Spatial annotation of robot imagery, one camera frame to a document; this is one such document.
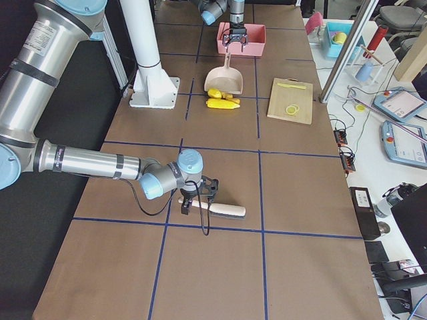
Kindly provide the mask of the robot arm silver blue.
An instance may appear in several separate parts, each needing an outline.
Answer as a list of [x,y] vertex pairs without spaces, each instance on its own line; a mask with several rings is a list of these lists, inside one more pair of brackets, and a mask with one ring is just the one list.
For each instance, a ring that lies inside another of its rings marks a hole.
[[244,25],[244,0],[191,0],[206,25],[212,25],[227,9],[230,10],[228,34],[223,34],[222,45],[228,51],[232,43],[239,43],[241,51],[248,44],[248,32]]
[[[36,20],[32,1],[1,2],[1,70],[19,53]],[[100,41],[80,43],[35,132],[53,143],[98,150],[119,103],[117,81]],[[1,191],[1,218],[74,213],[86,179],[25,173]]]

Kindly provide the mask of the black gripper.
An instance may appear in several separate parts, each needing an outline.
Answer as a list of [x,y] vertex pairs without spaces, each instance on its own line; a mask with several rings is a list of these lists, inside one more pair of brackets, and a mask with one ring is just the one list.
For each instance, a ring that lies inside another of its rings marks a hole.
[[192,199],[194,197],[200,198],[200,182],[195,181],[186,181],[184,186],[180,189],[180,192],[183,196],[183,201],[181,204],[181,213],[187,215],[191,210]]
[[[230,13],[230,29],[231,28],[244,28],[244,13]],[[230,43],[232,43],[233,35],[225,34],[223,36],[223,46],[228,47]],[[245,46],[248,44],[248,35],[247,34],[241,34],[240,40],[241,44],[241,52],[244,51]]]

